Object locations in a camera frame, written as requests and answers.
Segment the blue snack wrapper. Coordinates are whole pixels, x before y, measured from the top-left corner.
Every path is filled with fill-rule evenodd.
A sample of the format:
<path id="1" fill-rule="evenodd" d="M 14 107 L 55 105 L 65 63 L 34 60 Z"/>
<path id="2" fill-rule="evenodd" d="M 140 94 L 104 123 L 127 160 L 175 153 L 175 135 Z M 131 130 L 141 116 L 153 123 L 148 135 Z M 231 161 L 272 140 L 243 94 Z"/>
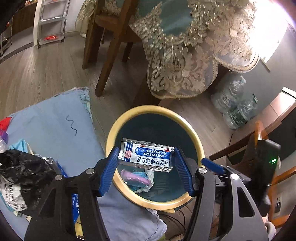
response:
<path id="1" fill-rule="evenodd" d="M 68 178 L 68 175 L 63 170 L 61 165 L 57 162 L 58 169 L 61 171 L 61 175 L 65 178 Z M 75 224 L 78 217 L 79 217 L 79 204 L 78 204 L 78 194 L 74 193 L 71 194 L 71 208 L 72 208 L 72 217 L 73 217 L 73 223 Z"/>

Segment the light blue cartoon cushion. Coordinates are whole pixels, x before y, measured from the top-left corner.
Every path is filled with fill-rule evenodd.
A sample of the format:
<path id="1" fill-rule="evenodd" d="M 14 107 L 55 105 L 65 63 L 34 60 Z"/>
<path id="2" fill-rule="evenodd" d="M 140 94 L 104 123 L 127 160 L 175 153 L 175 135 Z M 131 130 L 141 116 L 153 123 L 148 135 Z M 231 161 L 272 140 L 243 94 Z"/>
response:
<path id="1" fill-rule="evenodd" d="M 53 158 L 70 177 L 105 157 L 93 127 L 87 87 L 11 114 L 8 136 L 9 145 L 25 140 L 33 152 Z M 98 205 L 111 240 L 159 240 L 167 230 L 156 211 L 128 201 L 114 185 Z"/>

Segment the pink wet wipes pack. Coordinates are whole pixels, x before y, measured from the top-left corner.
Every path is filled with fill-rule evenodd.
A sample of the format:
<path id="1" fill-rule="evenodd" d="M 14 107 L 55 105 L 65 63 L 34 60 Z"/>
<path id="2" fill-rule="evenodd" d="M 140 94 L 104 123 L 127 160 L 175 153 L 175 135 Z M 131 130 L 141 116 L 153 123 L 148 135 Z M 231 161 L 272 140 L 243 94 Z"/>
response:
<path id="1" fill-rule="evenodd" d="M 126 185 L 135 187 L 145 187 L 152 184 L 145 172 L 130 172 L 126 169 L 121 171 L 121 178 Z"/>

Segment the yellow rimmed teal trash bin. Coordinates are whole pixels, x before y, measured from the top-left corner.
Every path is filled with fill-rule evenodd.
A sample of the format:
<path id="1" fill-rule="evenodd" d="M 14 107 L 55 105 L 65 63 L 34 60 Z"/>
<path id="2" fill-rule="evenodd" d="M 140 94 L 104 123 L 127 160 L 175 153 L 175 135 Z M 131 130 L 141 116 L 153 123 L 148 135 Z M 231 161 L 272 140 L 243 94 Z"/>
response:
<path id="1" fill-rule="evenodd" d="M 123 150 L 113 183 L 129 201 L 174 213 L 192 200 L 172 161 L 174 148 L 179 147 L 197 167 L 205 154 L 198 135 L 180 115 L 155 105 L 132 108 L 115 121 L 108 134 L 107 154 L 113 147 Z M 132 190 L 122 178 L 124 171 L 152 171 L 151 189 L 142 193 Z"/>

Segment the clear plastic water bottle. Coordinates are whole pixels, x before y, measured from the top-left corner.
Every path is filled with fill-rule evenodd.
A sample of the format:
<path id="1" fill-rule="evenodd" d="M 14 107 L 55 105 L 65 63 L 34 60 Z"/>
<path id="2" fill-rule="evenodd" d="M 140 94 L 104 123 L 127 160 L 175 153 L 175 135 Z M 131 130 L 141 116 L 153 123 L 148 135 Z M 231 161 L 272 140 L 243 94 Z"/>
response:
<path id="1" fill-rule="evenodd" d="M 246 80 L 239 76 L 211 95 L 211 102 L 221 113 L 226 113 L 233 108 L 244 94 Z"/>

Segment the silver medicine blister pack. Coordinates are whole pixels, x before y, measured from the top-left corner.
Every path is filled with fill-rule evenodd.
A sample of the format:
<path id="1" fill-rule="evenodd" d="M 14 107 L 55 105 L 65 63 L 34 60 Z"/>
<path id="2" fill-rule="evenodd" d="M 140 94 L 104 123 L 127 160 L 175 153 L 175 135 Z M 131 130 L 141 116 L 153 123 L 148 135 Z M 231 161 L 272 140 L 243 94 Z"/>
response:
<path id="1" fill-rule="evenodd" d="M 118 160 L 125 166 L 169 173 L 173 168 L 173 152 L 174 148 L 171 146 L 124 138 Z"/>

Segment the black plastic bag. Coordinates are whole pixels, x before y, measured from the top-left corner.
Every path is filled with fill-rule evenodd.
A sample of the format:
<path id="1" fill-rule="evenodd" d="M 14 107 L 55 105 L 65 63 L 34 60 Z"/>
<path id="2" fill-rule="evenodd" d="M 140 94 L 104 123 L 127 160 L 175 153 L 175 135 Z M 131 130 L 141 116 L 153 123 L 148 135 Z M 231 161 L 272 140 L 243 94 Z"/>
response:
<path id="1" fill-rule="evenodd" d="M 10 209 L 33 210 L 58 174 L 61 171 L 51 158 L 6 150 L 1 153 L 1 196 Z"/>

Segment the lace teal tablecloth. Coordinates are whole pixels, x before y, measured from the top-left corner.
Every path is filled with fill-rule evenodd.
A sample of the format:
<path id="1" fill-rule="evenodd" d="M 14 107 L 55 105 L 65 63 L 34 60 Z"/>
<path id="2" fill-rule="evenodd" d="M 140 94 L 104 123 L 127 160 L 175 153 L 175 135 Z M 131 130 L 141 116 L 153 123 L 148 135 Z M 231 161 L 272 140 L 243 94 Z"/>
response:
<path id="1" fill-rule="evenodd" d="M 97 60 L 104 31 L 113 33 L 95 94 L 101 96 L 121 43 L 124 60 L 141 42 L 147 86 L 158 99 L 190 98 L 216 79 L 219 66 L 245 73 L 259 61 L 255 1 L 85 1 L 75 28 L 86 35 L 83 69 Z"/>

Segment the grey metal shelf rack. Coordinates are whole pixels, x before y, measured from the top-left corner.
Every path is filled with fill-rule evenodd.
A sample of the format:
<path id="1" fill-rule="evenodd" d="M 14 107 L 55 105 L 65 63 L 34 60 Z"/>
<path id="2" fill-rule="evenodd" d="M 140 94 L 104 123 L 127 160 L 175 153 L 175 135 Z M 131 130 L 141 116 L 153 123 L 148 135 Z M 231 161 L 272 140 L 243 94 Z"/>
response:
<path id="1" fill-rule="evenodd" d="M 63 43 L 71 1 L 38 1 L 34 20 L 34 46 Z"/>

